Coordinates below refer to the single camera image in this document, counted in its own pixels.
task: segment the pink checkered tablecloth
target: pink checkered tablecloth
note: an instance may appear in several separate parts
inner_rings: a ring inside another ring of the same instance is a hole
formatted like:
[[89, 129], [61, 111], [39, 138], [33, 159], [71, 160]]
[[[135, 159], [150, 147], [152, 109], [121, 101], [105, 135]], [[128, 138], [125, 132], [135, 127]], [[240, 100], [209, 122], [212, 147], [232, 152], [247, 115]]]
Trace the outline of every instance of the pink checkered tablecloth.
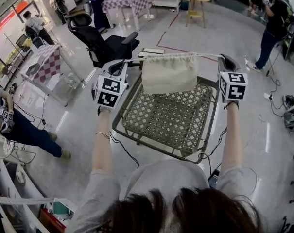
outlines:
[[29, 60], [25, 63], [23, 67], [24, 75], [29, 68], [27, 63], [31, 62], [32, 58], [42, 55], [44, 57], [44, 61], [42, 62], [38, 71], [29, 76], [29, 79], [34, 82], [45, 82], [48, 78], [53, 75], [60, 73], [60, 45], [43, 45], [40, 46], [38, 52], [33, 54]]
[[103, 12], [107, 13], [108, 10], [114, 8], [123, 8], [126, 6], [134, 6], [135, 7], [135, 15], [138, 16], [139, 12], [144, 9], [150, 9], [152, 6], [151, 0], [104, 0], [102, 3]]

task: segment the floor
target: floor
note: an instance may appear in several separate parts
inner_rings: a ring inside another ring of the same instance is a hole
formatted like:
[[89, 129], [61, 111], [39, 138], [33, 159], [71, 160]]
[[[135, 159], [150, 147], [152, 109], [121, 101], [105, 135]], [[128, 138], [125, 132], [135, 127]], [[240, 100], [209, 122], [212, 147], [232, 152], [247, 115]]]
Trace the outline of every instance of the floor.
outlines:
[[[104, 38], [113, 34], [127, 36], [135, 30], [130, 11], [126, 9], [125, 14], [124, 23], [119, 13], [115, 11], [112, 13], [117, 26], [105, 33]], [[151, 14], [150, 22], [146, 20], [146, 15], [141, 15], [139, 19], [140, 45], [133, 53], [134, 58], [143, 47], [163, 48], [166, 53], [184, 51], [224, 53], [241, 65], [241, 72], [248, 74], [248, 93], [246, 99], [240, 103], [239, 110], [245, 187], [250, 199], [262, 214], [267, 232], [278, 232], [284, 216], [288, 217], [290, 223], [294, 223], [294, 203], [289, 204], [289, 200], [294, 195], [294, 186], [290, 186], [290, 181], [294, 180], [294, 133], [289, 133], [285, 129], [283, 119], [273, 115], [270, 102], [264, 98], [264, 93], [269, 94], [274, 90], [275, 84], [265, 76], [265, 71], [256, 73], [245, 65], [245, 58], [253, 61], [259, 54], [264, 26], [214, 4], [206, 5], [206, 29], [201, 27], [201, 21], [196, 20], [185, 27], [186, 14], [183, 11], [178, 14], [166, 9], [152, 8]], [[72, 154], [71, 161], [65, 162], [41, 149], [29, 148], [37, 152], [33, 162], [27, 165], [31, 177], [46, 196], [66, 197], [78, 204], [91, 172], [97, 113], [90, 90], [92, 84], [96, 82], [98, 71], [92, 66], [86, 47], [67, 30], [66, 26], [55, 28], [53, 32], [87, 85], [81, 87], [74, 99], [64, 107], [52, 97], [46, 97], [28, 82], [20, 84], [21, 79], [18, 77], [17, 83], [20, 86], [15, 95], [15, 102], [37, 117], [42, 116], [44, 107], [43, 118], [47, 122], [46, 129], [56, 132], [57, 142]], [[272, 62], [277, 54], [278, 49], [275, 48], [271, 54]], [[69, 72], [65, 63], [61, 68], [64, 73]], [[273, 70], [272, 78], [278, 79], [281, 83], [273, 94], [274, 103], [280, 106], [281, 96], [287, 94], [294, 96], [294, 67], [279, 56]], [[200, 76], [215, 81], [217, 74], [217, 62], [200, 60]], [[137, 68], [129, 70], [130, 85], [133, 85], [138, 75]], [[223, 110], [220, 101], [218, 108], [206, 153], [210, 153], [215, 147], [221, 131], [226, 126], [226, 111]], [[117, 110], [113, 111], [111, 120], [116, 112]], [[282, 115], [284, 108], [276, 113]], [[120, 135], [115, 134], [115, 136], [122, 141], [141, 166], [169, 158], [155, 150], [137, 146], [135, 142]], [[210, 158], [212, 170], [221, 162], [223, 146], [224, 141]], [[128, 157], [119, 144], [112, 143], [112, 152], [114, 173], [124, 185], [136, 169], [136, 163]], [[206, 176], [209, 176], [208, 161], [203, 160], [199, 166]]]

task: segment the drawstring bag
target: drawstring bag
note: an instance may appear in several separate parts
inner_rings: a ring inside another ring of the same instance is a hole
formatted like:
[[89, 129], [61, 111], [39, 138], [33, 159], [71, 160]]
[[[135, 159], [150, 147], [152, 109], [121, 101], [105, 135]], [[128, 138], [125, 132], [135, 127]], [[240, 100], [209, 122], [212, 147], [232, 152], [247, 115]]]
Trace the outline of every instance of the drawstring bag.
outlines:
[[146, 94], [163, 94], [193, 90], [198, 76], [196, 53], [148, 56], [142, 68], [142, 85]]

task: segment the white shelf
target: white shelf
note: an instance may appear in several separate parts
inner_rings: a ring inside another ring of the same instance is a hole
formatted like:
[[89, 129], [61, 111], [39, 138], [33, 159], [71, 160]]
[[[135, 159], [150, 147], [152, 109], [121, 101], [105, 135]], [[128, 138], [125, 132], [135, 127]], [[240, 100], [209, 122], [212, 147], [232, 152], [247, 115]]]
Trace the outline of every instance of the white shelf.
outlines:
[[176, 0], [153, 0], [155, 6], [176, 8], [176, 3]]

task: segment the gray shirt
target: gray shirt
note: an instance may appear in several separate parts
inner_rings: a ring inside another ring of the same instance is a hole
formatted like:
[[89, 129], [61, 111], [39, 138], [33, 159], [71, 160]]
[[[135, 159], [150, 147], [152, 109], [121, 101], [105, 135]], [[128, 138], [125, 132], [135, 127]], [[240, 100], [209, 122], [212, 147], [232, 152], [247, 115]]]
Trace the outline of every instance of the gray shirt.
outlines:
[[[230, 198], [244, 195], [242, 190], [242, 170], [233, 167], [221, 172], [217, 189]], [[125, 197], [131, 193], [148, 194], [158, 189], [169, 206], [181, 188], [209, 188], [202, 169], [191, 162], [164, 160], [137, 169], [126, 187]], [[66, 229], [66, 233], [95, 232], [101, 216], [120, 196], [120, 184], [113, 174], [92, 171], [88, 186], [83, 194], [78, 210]]]

